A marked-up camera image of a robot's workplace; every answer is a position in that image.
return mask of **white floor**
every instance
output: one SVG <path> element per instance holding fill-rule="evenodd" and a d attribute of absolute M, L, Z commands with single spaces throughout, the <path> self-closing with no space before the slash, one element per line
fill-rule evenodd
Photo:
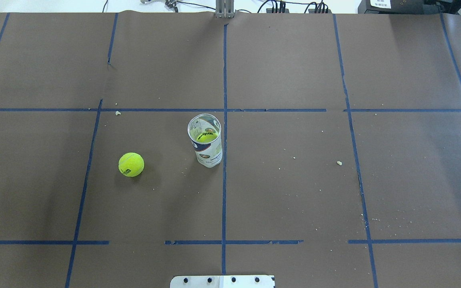
<path fill-rule="evenodd" d="M 133 10 L 140 12 L 172 12 L 164 0 L 151 0 L 142 3 L 140 0 L 108 0 L 105 12 L 120 12 Z M 0 0 L 0 12 L 101 12 L 106 0 Z M 215 6 L 215 0 L 185 0 L 210 7 Z M 247 9 L 256 13 L 263 0 L 235 0 L 235 9 Z M 309 0 L 291 0 L 291 2 L 311 2 Z M 357 13 L 360 0 L 326 0 L 325 3 L 333 13 Z M 209 11 L 207 8 L 178 4 L 180 12 Z M 290 13 L 303 13 L 306 5 L 287 4 Z"/>

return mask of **barcode label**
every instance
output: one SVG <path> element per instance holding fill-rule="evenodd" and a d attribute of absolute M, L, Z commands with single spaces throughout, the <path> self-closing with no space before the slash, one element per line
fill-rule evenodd
<path fill-rule="evenodd" d="M 371 6 L 375 6 L 378 8 L 391 9 L 390 0 L 370 0 L 370 2 L 371 2 Z"/>

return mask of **tennis ball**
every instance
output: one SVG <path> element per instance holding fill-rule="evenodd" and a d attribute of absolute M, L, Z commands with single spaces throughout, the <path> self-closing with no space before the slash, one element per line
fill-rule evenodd
<path fill-rule="evenodd" d="M 143 171 L 143 158 L 137 153 L 125 153 L 118 161 L 118 169 L 127 177 L 134 177 Z"/>

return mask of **white bracket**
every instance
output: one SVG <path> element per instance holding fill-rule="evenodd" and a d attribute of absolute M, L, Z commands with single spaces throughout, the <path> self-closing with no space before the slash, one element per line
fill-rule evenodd
<path fill-rule="evenodd" d="M 234 0 L 216 0 L 216 18 L 234 18 Z"/>
<path fill-rule="evenodd" d="M 275 276 L 176 276 L 170 281 L 170 288 L 275 288 Z"/>

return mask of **tennis ball can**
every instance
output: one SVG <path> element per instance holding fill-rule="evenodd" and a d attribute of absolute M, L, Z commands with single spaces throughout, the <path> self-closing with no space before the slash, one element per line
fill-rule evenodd
<path fill-rule="evenodd" d="M 200 164 L 211 168 L 222 161 L 222 137 L 220 122 L 211 114 L 195 116 L 188 124 L 195 155 Z"/>

